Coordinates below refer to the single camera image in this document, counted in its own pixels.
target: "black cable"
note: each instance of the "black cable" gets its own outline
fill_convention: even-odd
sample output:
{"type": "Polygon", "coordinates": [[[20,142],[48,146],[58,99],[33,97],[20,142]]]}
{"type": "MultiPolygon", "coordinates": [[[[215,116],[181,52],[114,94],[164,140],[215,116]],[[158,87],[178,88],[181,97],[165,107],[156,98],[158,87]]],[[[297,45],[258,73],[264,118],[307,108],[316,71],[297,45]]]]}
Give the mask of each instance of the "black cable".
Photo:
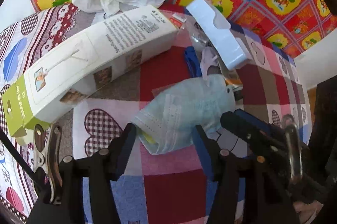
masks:
{"type": "Polygon", "coordinates": [[[238,140],[239,140],[239,137],[237,138],[237,140],[236,140],[236,142],[235,142],[235,144],[234,144],[233,148],[230,150],[230,152],[234,150],[234,148],[235,148],[236,144],[238,143],[238,140]]]}
{"type": "Polygon", "coordinates": [[[221,134],[218,132],[218,131],[216,131],[217,133],[218,133],[218,138],[216,139],[216,142],[218,142],[218,140],[219,140],[219,138],[221,137],[221,134]]]}
{"type": "Polygon", "coordinates": [[[40,188],[40,190],[43,189],[44,185],[41,184],[41,181],[39,181],[37,175],[32,171],[32,169],[29,167],[27,162],[22,158],[22,156],[18,153],[18,151],[15,149],[12,142],[9,140],[9,138],[6,136],[2,128],[0,127],[0,140],[2,141],[3,145],[7,148],[8,152],[14,157],[17,163],[25,170],[27,175],[36,183],[36,185],[40,188]]]}

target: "blue surgical mask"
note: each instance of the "blue surgical mask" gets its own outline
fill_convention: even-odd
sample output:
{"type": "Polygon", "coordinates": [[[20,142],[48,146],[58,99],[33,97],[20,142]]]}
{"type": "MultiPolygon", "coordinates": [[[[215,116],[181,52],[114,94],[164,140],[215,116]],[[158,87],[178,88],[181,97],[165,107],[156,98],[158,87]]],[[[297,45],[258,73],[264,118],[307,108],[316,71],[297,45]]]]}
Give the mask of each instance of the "blue surgical mask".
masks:
{"type": "Polygon", "coordinates": [[[231,86],[222,75],[192,78],[164,90],[132,119],[150,154],[163,154],[192,144],[192,129],[200,124],[207,133],[221,128],[220,117],[235,110],[231,86]]]}

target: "small box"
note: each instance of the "small box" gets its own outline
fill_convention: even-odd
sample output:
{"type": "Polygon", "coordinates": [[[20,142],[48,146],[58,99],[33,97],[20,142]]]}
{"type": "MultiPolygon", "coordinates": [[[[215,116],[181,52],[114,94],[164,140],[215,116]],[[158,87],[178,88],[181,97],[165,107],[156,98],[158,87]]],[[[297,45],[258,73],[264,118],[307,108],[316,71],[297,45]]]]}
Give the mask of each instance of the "small box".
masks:
{"type": "Polygon", "coordinates": [[[84,98],[168,50],[178,29],[153,6],[115,15],[68,38],[4,93],[9,134],[44,129],[84,98]]]}
{"type": "Polygon", "coordinates": [[[195,18],[229,70],[240,68],[252,59],[246,46],[230,32],[230,23],[213,5],[194,0],[186,9],[195,18]]]}

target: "barcode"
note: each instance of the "barcode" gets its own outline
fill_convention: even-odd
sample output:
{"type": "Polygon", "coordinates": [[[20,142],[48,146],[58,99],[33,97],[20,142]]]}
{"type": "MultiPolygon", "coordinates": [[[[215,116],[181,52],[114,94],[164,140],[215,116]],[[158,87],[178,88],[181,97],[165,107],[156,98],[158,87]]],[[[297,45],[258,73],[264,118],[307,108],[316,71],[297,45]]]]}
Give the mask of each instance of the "barcode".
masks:
{"type": "Polygon", "coordinates": [[[144,29],[147,33],[152,33],[159,29],[159,26],[157,24],[152,24],[151,26],[146,25],[144,22],[140,22],[140,27],[144,29]]]}

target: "bedspread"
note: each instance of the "bedspread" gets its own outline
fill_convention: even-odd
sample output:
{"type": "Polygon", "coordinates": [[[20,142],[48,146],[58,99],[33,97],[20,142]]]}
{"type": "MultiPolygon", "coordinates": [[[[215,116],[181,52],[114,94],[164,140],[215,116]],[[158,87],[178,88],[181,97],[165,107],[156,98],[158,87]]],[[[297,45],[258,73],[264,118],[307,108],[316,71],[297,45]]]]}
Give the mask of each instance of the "bedspread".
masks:
{"type": "MultiPolygon", "coordinates": [[[[90,26],[94,14],[79,11],[72,4],[54,7],[15,23],[0,33],[0,126],[8,133],[1,96],[29,66],[66,38],[90,26]]],[[[237,108],[261,120],[280,126],[285,114],[292,114],[300,137],[308,143],[311,115],[305,87],[301,85],[293,59],[276,46],[249,30],[232,24],[233,35],[240,37],[253,60],[237,70],[243,83],[243,99],[237,108]]],[[[189,36],[178,35],[172,48],[119,77],[90,98],[82,101],[65,118],[64,134],[72,136],[74,157],[91,154],[86,145],[95,138],[90,125],[93,117],[108,120],[106,130],[113,134],[163,87],[189,78],[183,52],[191,45],[189,36]]],[[[33,145],[12,143],[32,167],[33,145]]],[[[247,144],[238,142],[233,152],[247,155],[247,144]]],[[[31,179],[0,143],[0,201],[23,221],[29,215],[36,194],[31,179]]],[[[160,155],[150,155],[137,140],[125,174],[112,182],[112,190],[122,223],[204,223],[209,214],[216,183],[208,181],[193,146],[160,155]]],[[[244,181],[240,182],[238,215],[242,211],[244,181]]],[[[86,220],[92,223],[88,181],[83,197],[86,220]]]]}

